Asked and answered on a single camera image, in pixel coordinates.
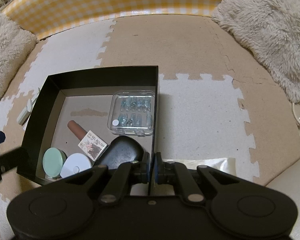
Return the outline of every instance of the black box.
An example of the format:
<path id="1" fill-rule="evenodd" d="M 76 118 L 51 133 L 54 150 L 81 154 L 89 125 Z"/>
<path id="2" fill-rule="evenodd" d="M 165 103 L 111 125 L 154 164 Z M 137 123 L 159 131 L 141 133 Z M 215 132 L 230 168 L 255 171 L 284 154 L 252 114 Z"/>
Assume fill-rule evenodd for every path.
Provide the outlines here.
<path id="1" fill-rule="evenodd" d="M 66 124 L 75 120 L 85 130 L 92 130 L 106 143 L 117 137 L 108 130 L 105 113 L 109 113 L 112 95 L 119 90 L 151 90 L 155 93 L 153 134 L 131 136 L 151 155 L 155 151 L 157 106 L 159 102 L 158 66 L 124 66 L 65 72 L 47 77 L 26 127 L 22 147 L 27 162 L 17 173 L 40 184 L 50 183 L 45 176 L 42 158 L 50 147 L 66 155 L 82 152 L 79 140 Z"/>

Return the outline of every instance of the green round container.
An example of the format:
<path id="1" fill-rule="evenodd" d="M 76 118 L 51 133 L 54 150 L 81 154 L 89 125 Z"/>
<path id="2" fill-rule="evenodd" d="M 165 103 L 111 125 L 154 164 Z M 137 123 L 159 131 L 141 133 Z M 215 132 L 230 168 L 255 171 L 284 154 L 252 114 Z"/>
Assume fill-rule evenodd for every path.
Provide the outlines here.
<path id="1" fill-rule="evenodd" d="M 66 155 L 63 151 L 57 148 L 49 148 L 43 155 L 42 165 L 44 172 L 50 178 L 57 178 L 60 176 L 60 172 L 63 164 L 66 161 Z"/>

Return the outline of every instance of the nail polish label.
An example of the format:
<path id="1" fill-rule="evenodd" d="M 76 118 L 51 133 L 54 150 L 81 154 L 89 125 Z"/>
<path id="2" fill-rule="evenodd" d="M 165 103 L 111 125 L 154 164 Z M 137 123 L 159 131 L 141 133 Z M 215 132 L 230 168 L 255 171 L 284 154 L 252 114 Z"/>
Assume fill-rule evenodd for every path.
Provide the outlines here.
<path id="1" fill-rule="evenodd" d="M 86 155 L 94 162 L 106 149 L 107 144 L 98 135 L 92 131 L 87 132 L 78 146 L 86 153 Z"/>

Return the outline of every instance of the clear storage box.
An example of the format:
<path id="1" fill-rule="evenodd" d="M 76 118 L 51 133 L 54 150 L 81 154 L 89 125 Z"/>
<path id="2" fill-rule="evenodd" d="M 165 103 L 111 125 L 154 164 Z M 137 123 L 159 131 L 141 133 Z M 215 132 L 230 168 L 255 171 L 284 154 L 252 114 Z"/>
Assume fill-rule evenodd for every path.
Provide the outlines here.
<path id="1" fill-rule="evenodd" d="M 153 132 L 154 93 L 118 91 L 112 97 L 108 128 L 114 134 L 146 136 Z"/>

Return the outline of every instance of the fluffy cushion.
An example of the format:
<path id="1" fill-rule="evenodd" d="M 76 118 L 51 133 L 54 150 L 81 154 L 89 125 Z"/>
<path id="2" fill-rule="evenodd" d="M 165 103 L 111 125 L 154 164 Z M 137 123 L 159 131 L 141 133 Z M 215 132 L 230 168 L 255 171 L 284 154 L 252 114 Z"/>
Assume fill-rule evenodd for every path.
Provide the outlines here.
<path id="1" fill-rule="evenodd" d="M 36 41 L 35 35 L 0 12 L 0 99 Z"/>
<path id="2" fill-rule="evenodd" d="M 300 0 L 222 0 L 212 20 L 252 51 L 290 101 L 300 101 Z"/>

